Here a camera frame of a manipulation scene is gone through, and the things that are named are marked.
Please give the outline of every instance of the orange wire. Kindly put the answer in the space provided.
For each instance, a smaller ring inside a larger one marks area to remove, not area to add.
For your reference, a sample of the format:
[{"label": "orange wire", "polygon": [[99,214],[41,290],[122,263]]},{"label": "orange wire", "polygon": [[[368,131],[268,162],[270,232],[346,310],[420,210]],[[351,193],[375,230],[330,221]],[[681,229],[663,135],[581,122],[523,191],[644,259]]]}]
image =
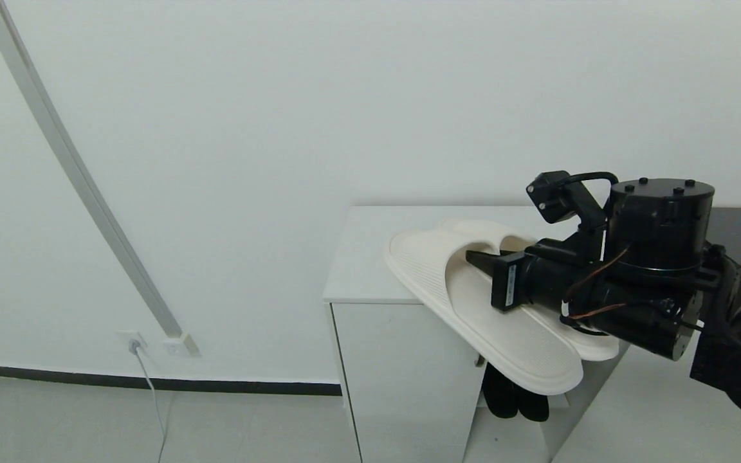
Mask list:
[{"label": "orange wire", "polygon": [[625,253],[627,252],[627,250],[629,248],[630,248],[630,246],[627,246],[616,257],[614,257],[612,260],[609,260],[608,262],[606,262],[604,266],[599,267],[599,269],[595,269],[593,272],[590,273],[590,275],[588,275],[587,277],[585,277],[584,279],[582,279],[582,281],[577,282],[576,284],[571,285],[571,287],[569,287],[568,290],[567,290],[567,292],[565,293],[565,298],[562,299],[562,301],[564,301],[564,302],[570,302],[571,300],[573,300],[573,296],[574,296],[573,293],[576,292],[576,290],[579,289],[580,286],[582,286],[583,284],[585,284],[585,282],[587,282],[589,279],[594,278],[596,275],[599,275],[606,268],[608,268],[608,267],[612,266],[613,264],[615,264],[617,262],[617,260],[619,260],[621,258],[621,256],[625,255]]},{"label": "orange wire", "polygon": [[584,314],[575,314],[574,316],[571,316],[568,318],[570,318],[571,320],[579,320],[580,318],[594,316],[595,314],[606,313],[607,311],[618,309],[620,307],[623,307],[624,305],[626,305],[624,302],[621,304],[606,305],[605,307],[602,307],[601,309],[596,309],[595,311],[589,311],[589,313],[584,313]]}]

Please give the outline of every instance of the label sticker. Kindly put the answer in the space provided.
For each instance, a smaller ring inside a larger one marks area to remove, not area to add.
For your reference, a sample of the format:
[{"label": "label sticker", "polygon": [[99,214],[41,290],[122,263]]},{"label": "label sticker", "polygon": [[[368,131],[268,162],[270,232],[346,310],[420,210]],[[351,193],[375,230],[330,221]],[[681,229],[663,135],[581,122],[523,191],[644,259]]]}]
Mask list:
[{"label": "label sticker", "polygon": [[508,296],[506,305],[514,305],[514,287],[517,286],[517,266],[511,266],[508,269]]}]

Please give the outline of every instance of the black slipper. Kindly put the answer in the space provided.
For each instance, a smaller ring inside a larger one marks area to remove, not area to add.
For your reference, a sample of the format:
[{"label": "black slipper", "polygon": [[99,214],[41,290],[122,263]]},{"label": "black slipper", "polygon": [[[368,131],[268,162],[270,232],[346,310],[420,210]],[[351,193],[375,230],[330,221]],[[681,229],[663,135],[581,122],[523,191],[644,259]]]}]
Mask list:
[{"label": "black slipper", "polygon": [[485,378],[482,380],[482,393],[488,410],[497,418],[514,418],[517,416],[517,393],[514,382],[505,377],[499,370],[488,363]]},{"label": "black slipper", "polygon": [[517,406],[522,416],[531,421],[544,422],[551,414],[551,409],[547,404],[546,395],[538,395],[524,390],[519,386],[514,386],[517,394]]}]

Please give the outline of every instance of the white slipper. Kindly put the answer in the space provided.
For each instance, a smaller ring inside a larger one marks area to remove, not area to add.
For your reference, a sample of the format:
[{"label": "white slipper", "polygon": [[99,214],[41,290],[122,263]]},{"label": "white slipper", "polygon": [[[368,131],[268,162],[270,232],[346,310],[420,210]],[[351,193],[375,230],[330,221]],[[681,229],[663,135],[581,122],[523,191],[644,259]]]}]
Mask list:
[{"label": "white slipper", "polygon": [[527,311],[491,307],[491,284],[465,261],[466,250],[496,254],[486,240],[436,228],[394,237],[385,261],[400,282],[497,370],[524,389],[556,395],[582,380],[576,349]]},{"label": "white slipper", "polygon": [[[471,235],[477,240],[490,243],[491,247],[496,247],[498,250],[523,250],[537,241],[509,226],[488,220],[447,219],[441,223],[441,228]],[[491,278],[485,273],[481,273],[481,275],[488,279],[488,285],[490,285]],[[548,328],[556,337],[571,343],[576,352],[579,352],[582,360],[603,361],[614,358],[619,354],[619,340],[613,336],[591,336],[590,334],[580,333],[576,329],[559,322],[559,316],[556,313],[543,307],[520,305],[517,310],[525,311],[537,322]]]}]

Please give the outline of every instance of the robotic arm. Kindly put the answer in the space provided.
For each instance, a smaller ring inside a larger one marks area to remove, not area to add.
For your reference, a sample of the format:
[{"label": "robotic arm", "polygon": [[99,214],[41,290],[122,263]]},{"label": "robotic arm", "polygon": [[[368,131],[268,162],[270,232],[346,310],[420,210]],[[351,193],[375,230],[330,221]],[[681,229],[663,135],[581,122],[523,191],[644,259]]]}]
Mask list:
[{"label": "robotic arm", "polygon": [[[582,184],[588,179],[610,181],[603,207]],[[520,252],[468,251],[468,263],[492,276],[492,307],[545,307],[573,329],[671,360],[702,331],[691,378],[724,390],[741,408],[741,266],[706,241],[714,188],[558,170],[526,190],[548,223],[574,215],[581,223],[567,240],[544,238]]]}]

